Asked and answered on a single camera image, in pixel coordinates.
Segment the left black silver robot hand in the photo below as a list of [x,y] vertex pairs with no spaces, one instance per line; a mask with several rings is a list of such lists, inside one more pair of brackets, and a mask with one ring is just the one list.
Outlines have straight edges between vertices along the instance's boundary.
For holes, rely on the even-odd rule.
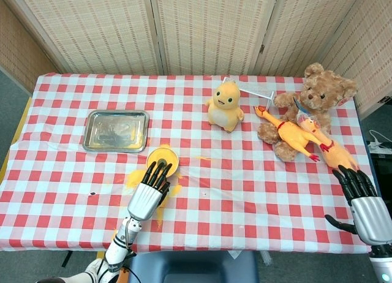
[[127,206],[131,219],[146,221],[161,205],[169,191],[167,175],[171,167],[172,163],[164,166],[163,163],[157,165],[156,161],[148,167]]

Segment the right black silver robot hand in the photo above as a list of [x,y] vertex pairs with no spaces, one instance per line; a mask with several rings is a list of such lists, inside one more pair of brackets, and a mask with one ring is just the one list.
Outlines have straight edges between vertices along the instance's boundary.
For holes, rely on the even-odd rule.
[[391,244],[391,216],[370,178],[361,170],[354,171],[343,165],[332,172],[342,187],[353,224],[339,222],[329,214],[325,215],[326,220],[339,230],[358,235],[367,245]]

